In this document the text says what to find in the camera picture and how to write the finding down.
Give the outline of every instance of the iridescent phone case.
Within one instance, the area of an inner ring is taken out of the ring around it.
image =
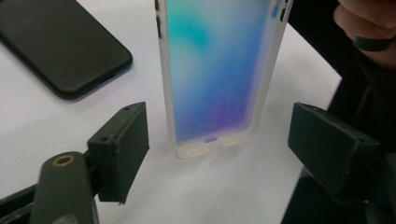
[[[257,130],[291,0],[158,0],[172,148],[190,158]]]

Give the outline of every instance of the finger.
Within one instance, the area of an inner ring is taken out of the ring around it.
[[[353,14],[386,28],[396,27],[396,1],[394,0],[339,0]]]
[[[334,11],[334,21],[351,39],[357,35],[372,39],[393,38],[396,35],[396,28],[378,26],[350,12],[342,5]]]

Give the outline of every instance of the phone case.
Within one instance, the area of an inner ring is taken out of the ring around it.
[[[291,0],[158,0],[172,148],[191,158],[257,130]]]
[[[129,50],[75,0],[0,0],[0,39],[64,99],[132,63]]]

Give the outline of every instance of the table surface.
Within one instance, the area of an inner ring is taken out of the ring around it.
[[[80,0],[134,55],[122,76],[61,100],[0,45],[0,198],[37,182],[50,157],[87,149],[119,109],[146,102],[150,150],[127,203],[97,203],[101,223],[279,223],[302,165],[287,146],[294,102],[326,108],[337,73],[287,27],[258,132],[243,145],[181,160],[169,148],[151,0]]]

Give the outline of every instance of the black sleeve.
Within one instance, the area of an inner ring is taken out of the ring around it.
[[[396,73],[381,69],[362,54],[358,63],[373,92],[365,131],[381,143],[385,153],[395,152]]]

